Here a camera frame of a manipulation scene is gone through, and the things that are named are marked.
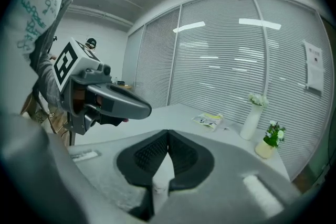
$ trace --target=gray sleeve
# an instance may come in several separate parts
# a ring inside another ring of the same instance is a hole
[[[36,72],[39,76],[38,90],[44,99],[46,99],[49,104],[62,109],[60,92],[53,73],[53,64],[50,62],[49,55],[46,51],[43,52],[40,57]]]

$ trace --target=white window blind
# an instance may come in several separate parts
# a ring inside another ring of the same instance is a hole
[[[265,46],[253,0],[200,0],[183,5],[170,104],[186,104],[244,123],[247,96],[262,93]]]
[[[166,106],[180,9],[166,13],[144,29],[135,92],[152,106]]]
[[[143,27],[128,37],[121,80],[134,89]]]
[[[314,11],[286,0],[257,0],[264,20],[280,24],[266,28],[270,51],[270,105],[259,127],[278,121],[286,131],[278,151],[291,179],[303,169],[318,143],[331,102],[331,55],[327,37]],[[322,49],[324,92],[307,90],[303,40]]]

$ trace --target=cable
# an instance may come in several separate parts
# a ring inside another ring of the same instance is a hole
[[[63,137],[63,135],[67,132],[68,130],[65,130],[62,134],[61,134],[61,138]]]
[[[56,133],[58,134],[58,132],[59,132],[59,131],[64,127],[64,125],[66,125],[67,123],[68,123],[68,120],[65,121],[65,123],[64,123],[64,124],[57,130]]]
[[[52,46],[52,44],[53,44],[53,42],[54,42],[55,40],[57,40],[57,36],[55,36],[55,37],[52,39],[51,46]]]

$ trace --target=ceiling light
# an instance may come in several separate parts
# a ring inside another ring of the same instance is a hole
[[[233,70],[238,70],[238,71],[247,71],[247,69],[243,69],[243,68],[232,68]]]
[[[199,84],[202,84],[202,85],[204,85],[205,87],[208,87],[208,88],[211,88],[211,89],[215,89],[215,87],[213,87],[211,84],[208,84],[208,83],[202,83],[202,82],[199,82]]]
[[[181,42],[180,47],[209,47],[208,42],[206,41],[197,41],[197,42]]]
[[[181,32],[183,30],[188,30],[188,29],[201,27],[201,26],[205,26],[205,22],[198,22],[198,23],[193,23],[193,24],[189,24],[189,25],[184,25],[184,26],[181,26],[179,28],[175,28],[173,31],[174,31],[174,33],[177,33],[177,32]]]
[[[244,48],[244,47],[240,47],[238,50],[240,51],[243,51],[247,54],[250,54],[254,57],[259,57],[259,58],[263,58],[264,57],[264,53],[263,52],[260,52],[260,51],[257,51],[257,50],[250,50],[248,48]]]
[[[238,59],[238,58],[235,58],[236,61],[242,61],[242,62],[257,62],[255,60],[248,60],[248,59]]]
[[[217,56],[200,56],[201,59],[218,59]]]
[[[235,96],[235,95],[232,95],[232,94],[229,94],[229,96],[231,96],[231,97],[234,97],[234,98],[238,98],[238,99],[244,99],[243,97],[239,97],[239,96]]]
[[[268,40],[268,45],[270,46],[270,47],[275,47],[275,48],[279,48],[279,43],[277,43],[275,40],[273,40],[273,39],[269,39]]]
[[[239,23],[242,25],[257,25],[257,26],[265,26],[268,28],[272,28],[275,30],[280,30],[281,25],[276,23],[271,23],[266,20],[256,20],[256,19],[239,19]]]

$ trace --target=yellow flower pot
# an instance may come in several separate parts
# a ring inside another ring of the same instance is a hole
[[[269,159],[272,157],[275,148],[261,140],[254,150],[261,158]]]

